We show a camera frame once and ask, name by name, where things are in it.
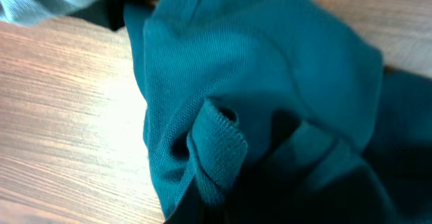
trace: wooden floor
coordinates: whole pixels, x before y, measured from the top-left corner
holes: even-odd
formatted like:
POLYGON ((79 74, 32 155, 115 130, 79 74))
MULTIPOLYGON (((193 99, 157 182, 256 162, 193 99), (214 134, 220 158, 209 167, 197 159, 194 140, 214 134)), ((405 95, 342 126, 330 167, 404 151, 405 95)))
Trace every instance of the wooden floor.
MULTIPOLYGON (((432 76, 432 0, 316 0, 432 76)), ((0 223, 162 223, 125 30, 0 24, 0 223)))

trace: black object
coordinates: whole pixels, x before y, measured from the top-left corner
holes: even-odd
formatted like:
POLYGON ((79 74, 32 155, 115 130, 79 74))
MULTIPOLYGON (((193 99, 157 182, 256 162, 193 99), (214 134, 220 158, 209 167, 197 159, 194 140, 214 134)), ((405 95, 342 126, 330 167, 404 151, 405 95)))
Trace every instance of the black object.
POLYGON ((124 26, 125 3, 146 5, 146 0, 100 0, 70 16, 116 31, 124 26))

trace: dark blue fabric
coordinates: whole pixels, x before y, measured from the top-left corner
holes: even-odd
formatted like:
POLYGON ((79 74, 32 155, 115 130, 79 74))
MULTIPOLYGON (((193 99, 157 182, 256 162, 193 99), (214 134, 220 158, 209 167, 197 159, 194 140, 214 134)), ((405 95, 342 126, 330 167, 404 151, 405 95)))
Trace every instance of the dark blue fabric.
POLYGON ((383 78, 311 0, 160 0, 125 21, 166 217, 193 181, 239 223, 430 221, 431 83, 383 78))

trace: teal fabric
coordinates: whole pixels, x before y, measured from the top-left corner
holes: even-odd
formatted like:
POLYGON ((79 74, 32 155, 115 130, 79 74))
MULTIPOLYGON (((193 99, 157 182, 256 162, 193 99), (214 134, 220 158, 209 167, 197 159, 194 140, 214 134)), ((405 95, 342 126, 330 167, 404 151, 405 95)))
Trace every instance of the teal fabric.
POLYGON ((311 0, 160 0, 125 21, 166 217, 193 181, 239 223, 431 220, 431 83, 383 77, 311 0))

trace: wood surface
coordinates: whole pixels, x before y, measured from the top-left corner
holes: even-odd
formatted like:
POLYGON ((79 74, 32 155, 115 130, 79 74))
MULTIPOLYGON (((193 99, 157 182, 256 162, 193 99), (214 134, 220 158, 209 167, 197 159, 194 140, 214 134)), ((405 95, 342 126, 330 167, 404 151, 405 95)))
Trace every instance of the wood surface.
MULTIPOLYGON (((432 76, 432 0, 315 0, 432 76)), ((0 24, 0 223, 162 223, 125 30, 0 24)))

